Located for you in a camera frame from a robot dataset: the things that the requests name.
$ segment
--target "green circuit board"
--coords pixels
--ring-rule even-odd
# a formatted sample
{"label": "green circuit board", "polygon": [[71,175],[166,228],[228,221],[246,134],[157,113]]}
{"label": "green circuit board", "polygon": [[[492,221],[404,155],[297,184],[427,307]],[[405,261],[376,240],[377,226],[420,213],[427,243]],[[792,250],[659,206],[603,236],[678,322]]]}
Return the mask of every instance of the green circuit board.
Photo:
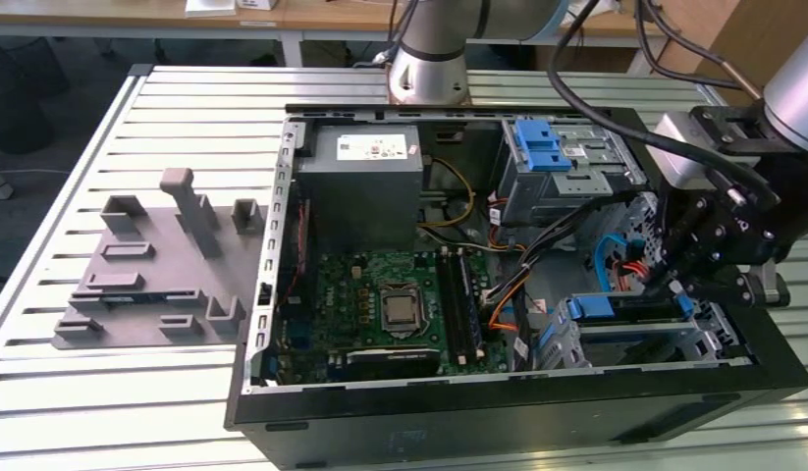
{"label": "green circuit board", "polygon": [[[484,255],[471,252],[468,263],[478,288],[486,288],[490,277]],[[400,338],[384,329],[381,297],[385,290],[404,287],[419,293],[424,321],[419,332]],[[448,357],[434,252],[323,255],[315,317],[308,326],[301,323],[292,326],[289,323],[288,331],[292,329],[305,330],[301,335],[309,337],[305,353],[297,351],[291,358],[295,384],[331,382],[327,374],[329,355],[324,352],[403,345],[442,352],[439,376],[507,371],[506,346],[500,336],[486,342],[486,358],[479,362],[458,365]]]}

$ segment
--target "white paper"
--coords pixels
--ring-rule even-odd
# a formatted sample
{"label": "white paper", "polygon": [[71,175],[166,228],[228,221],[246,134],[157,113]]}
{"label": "white paper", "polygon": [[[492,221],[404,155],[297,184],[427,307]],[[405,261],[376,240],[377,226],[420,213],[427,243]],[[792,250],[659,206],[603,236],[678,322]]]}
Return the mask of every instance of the white paper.
{"label": "white paper", "polygon": [[188,0],[185,17],[230,17],[236,14],[236,0]]}

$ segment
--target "wooden table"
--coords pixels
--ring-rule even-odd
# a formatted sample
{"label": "wooden table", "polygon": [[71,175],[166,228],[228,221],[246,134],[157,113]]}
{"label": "wooden table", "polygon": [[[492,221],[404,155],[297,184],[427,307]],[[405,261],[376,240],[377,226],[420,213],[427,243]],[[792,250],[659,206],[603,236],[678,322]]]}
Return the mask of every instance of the wooden table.
{"label": "wooden table", "polygon": [[[587,47],[639,49],[633,6],[634,1],[625,13],[610,12],[587,21]],[[283,41],[289,67],[304,64],[303,41],[383,41],[388,21],[389,6],[371,0],[281,0],[273,11],[238,9],[232,17],[193,19],[185,17],[185,0],[0,0],[5,35],[276,39]],[[666,37],[655,26],[647,30],[651,50],[659,55]],[[554,36],[526,44],[552,45],[556,39]],[[647,72],[638,54],[631,73]]]}

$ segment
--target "ram slot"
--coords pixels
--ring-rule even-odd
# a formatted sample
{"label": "ram slot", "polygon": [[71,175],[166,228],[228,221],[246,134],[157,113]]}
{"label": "ram slot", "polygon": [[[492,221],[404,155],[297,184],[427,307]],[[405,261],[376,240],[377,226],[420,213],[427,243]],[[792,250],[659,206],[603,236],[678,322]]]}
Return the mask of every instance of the ram slot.
{"label": "ram slot", "polygon": [[476,345],[468,321],[466,284],[459,256],[448,253],[447,249],[439,253],[438,275],[450,357],[458,365],[467,365],[476,358]]}
{"label": "ram slot", "polygon": [[474,294],[474,276],[471,275],[471,265],[468,264],[468,257],[464,253],[458,255],[459,267],[462,271],[463,283],[466,287],[466,299],[464,306],[468,314],[468,329],[471,333],[471,340],[474,342],[476,359],[480,360],[486,357],[486,350],[483,347],[483,328],[480,327],[480,303],[478,297]]}

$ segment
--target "label sticker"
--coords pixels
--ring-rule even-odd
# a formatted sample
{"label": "label sticker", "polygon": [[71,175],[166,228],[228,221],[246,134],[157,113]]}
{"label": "label sticker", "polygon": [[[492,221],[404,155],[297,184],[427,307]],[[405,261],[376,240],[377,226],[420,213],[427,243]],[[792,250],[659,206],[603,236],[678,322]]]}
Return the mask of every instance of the label sticker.
{"label": "label sticker", "polygon": [[241,26],[276,27],[276,22],[241,22]]}
{"label": "label sticker", "polygon": [[500,222],[502,222],[502,221],[503,221],[503,219],[504,219],[504,214],[503,214],[503,211],[502,211],[500,209],[498,209],[498,208],[492,208],[492,209],[490,210],[490,212],[488,212],[488,215],[490,215],[490,219],[492,220],[492,224],[494,224],[495,226],[499,226],[499,225],[500,225]]}
{"label": "label sticker", "polygon": [[524,360],[530,358],[530,345],[526,344],[526,341],[520,339],[520,337],[514,340],[514,351],[516,351]]}
{"label": "label sticker", "polygon": [[564,155],[567,155],[568,157],[587,157],[587,152],[584,151],[584,148],[582,146],[564,147],[562,149],[562,151],[564,152]]}
{"label": "label sticker", "polygon": [[404,160],[404,134],[345,134],[337,139],[337,160]]}

